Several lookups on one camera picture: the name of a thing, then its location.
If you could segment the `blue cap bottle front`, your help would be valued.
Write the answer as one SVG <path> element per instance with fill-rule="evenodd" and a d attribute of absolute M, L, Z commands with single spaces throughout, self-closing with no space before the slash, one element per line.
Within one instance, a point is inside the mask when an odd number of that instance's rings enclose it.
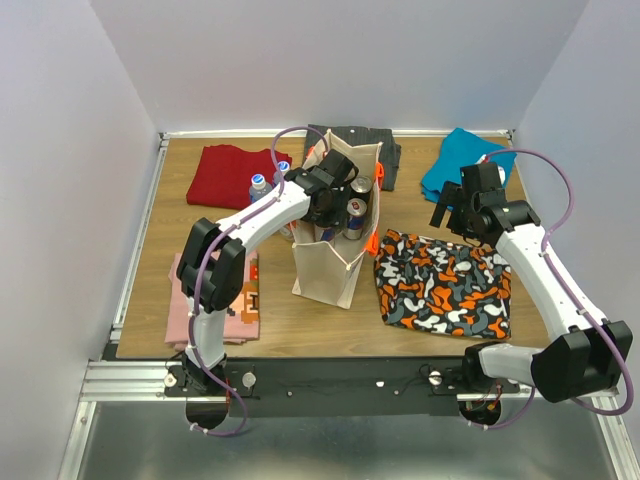
<path fill-rule="evenodd" d="M 276 187 L 280 181 L 286 176 L 286 174 L 289 172 L 290 170 L 290 163 L 287 161 L 279 161 L 277 164 L 277 168 L 276 171 L 273 174 L 272 177 L 272 185 L 273 187 Z"/>

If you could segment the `beige canvas tote bag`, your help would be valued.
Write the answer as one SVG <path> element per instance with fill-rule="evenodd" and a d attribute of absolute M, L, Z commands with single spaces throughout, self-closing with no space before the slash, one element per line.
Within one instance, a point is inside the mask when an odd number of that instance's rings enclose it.
<path fill-rule="evenodd" d="M 360 237 L 347 237 L 345 226 L 334 229 L 333 239 L 319 237 L 320 229 L 309 222 L 297 220 L 291 224 L 293 255 L 297 277 L 292 293 L 343 309 L 351 307 L 361 265 L 366 254 L 378 251 L 380 191 L 384 181 L 384 167 L 380 162 L 382 141 L 359 144 L 348 129 L 339 133 L 327 130 L 324 138 L 310 148 L 304 167 L 315 166 L 320 156 L 332 148 L 353 160 L 360 175 L 372 182 L 365 194 L 367 205 Z"/>

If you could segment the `blue cap water bottle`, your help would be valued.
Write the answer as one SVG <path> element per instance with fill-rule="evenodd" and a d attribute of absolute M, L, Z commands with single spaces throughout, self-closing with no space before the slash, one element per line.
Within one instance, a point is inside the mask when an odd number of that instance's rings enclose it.
<path fill-rule="evenodd" d="M 273 189 L 273 186 L 266 180 L 262 174 L 254 174 L 251 177 L 251 185 L 249 188 L 249 201 L 254 203 L 264 196 L 268 195 Z"/>

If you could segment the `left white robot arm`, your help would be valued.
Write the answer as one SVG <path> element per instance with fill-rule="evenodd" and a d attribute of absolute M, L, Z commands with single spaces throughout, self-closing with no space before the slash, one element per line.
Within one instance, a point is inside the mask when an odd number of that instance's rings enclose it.
<path fill-rule="evenodd" d="M 317 165 L 280 173 L 275 190 L 240 212 L 192 226 L 176 275 L 190 309 L 186 356 L 193 365 L 187 382 L 197 393 L 209 395 L 221 385 L 226 312 L 241 293 L 248 254 L 291 222 L 342 224 L 358 174 L 352 160 L 331 149 Z"/>

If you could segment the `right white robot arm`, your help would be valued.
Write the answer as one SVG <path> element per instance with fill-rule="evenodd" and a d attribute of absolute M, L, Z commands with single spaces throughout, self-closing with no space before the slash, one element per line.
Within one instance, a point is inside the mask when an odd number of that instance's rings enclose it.
<path fill-rule="evenodd" d="M 538 309 L 550 343 L 543 349 L 486 342 L 466 349 L 460 379 L 480 392 L 496 379 L 535 388 L 558 403 L 608 390 L 626 379 L 633 334 L 623 321 L 611 322 L 581 291 L 549 242 L 531 206 L 510 201 L 494 162 L 460 170 L 447 181 L 431 225 L 494 248 L 511 266 Z"/>

